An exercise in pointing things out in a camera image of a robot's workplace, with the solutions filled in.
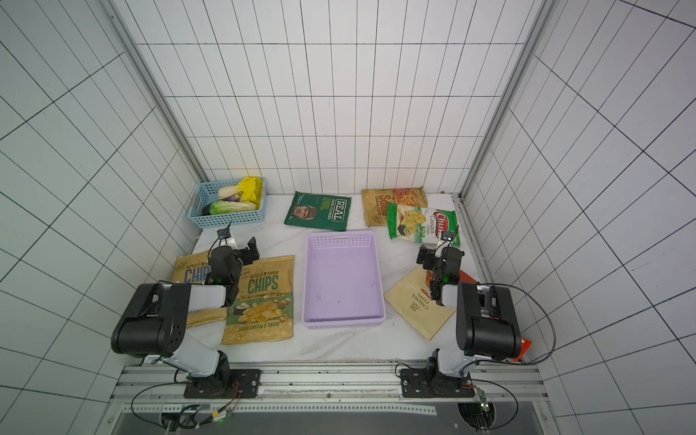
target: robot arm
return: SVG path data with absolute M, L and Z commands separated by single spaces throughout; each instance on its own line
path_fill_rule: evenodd
M 459 281 L 459 249 L 421 246 L 417 263 L 432 270 L 431 298 L 441 306 L 457 309 L 457 344 L 436 350 L 437 370 L 447 377 L 464 377 L 461 369 L 474 360 L 502 361 L 516 358 L 522 350 L 510 290 Z
M 230 246 L 214 249 L 204 285 L 140 284 L 113 331 L 111 348 L 137 358 L 160 355 L 165 363 L 189 374 L 192 388 L 219 397 L 231 382 L 227 356 L 186 332 L 187 315 L 231 306 L 239 293 L 242 267 L 258 258 L 252 238 L 242 250 Z

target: real logo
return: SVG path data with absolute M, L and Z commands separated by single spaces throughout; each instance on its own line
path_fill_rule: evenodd
M 348 201 L 346 201 L 345 199 L 335 200 L 332 210 L 333 213 L 331 214 L 332 221 L 343 222 L 347 204 Z

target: kettle cooked chips bag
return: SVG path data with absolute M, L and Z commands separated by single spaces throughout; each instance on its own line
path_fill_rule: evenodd
M 419 243 L 437 244 L 443 231 L 457 229 L 457 215 L 454 212 L 425 207 L 389 204 L 387 221 L 389 237 L 412 240 Z M 459 246 L 459 233 L 452 240 L 452 246 Z
M 206 275 L 210 272 L 208 265 L 208 252 L 182 255 L 176 259 L 172 283 L 203 284 Z M 197 310 L 189 313 L 186 318 L 186 327 L 203 325 L 210 322 L 222 322 L 227 318 L 227 308 L 210 308 L 209 310 Z
M 425 198 L 422 187 L 418 187 L 417 189 L 363 190 L 365 224 L 368 227 L 386 226 L 389 204 L 427 207 L 428 200 Z
M 239 294 L 228 308 L 223 345 L 292 337 L 294 255 L 261 258 L 242 268 Z

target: tan chip bag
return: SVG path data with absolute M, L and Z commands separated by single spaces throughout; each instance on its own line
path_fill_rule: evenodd
M 368 227 L 383 227 L 387 225 L 387 207 L 389 204 L 410 205 L 412 207 L 427 207 L 423 188 L 363 190 L 363 209 L 365 224 Z
M 430 299 L 427 271 L 420 266 L 385 293 L 384 299 L 426 340 L 432 339 L 455 312 Z
M 239 294 L 228 309 L 223 345 L 292 337 L 294 255 L 262 258 L 242 268 Z
M 208 272 L 210 272 L 208 252 L 183 255 L 176 259 L 171 281 L 172 283 L 203 284 Z M 227 308 L 193 311 L 186 318 L 186 327 L 222 322 L 224 319 L 227 319 Z

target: blue plastic basket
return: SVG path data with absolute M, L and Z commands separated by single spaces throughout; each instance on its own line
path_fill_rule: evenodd
M 243 180 L 236 178 L 234 180 L 211 181 L 208 183 L 200 183 L 198 185 L 198 204 L 195 207 L 189 208 L 189 219 L 193 221 L 199 228 L 209 228 L 217 226 L 226 226 L 230 222 L 232 225 L 240 223 L 263 222 L 266 219 L 266 179 L 263 180 L 261 190 L 261 207 L 258 210 L 251 212 L 211 214 L 210 216 L 201 216 L 201 210 L 208 204 L 217 201 L 217 191 L 221 187 L 235 186 Z

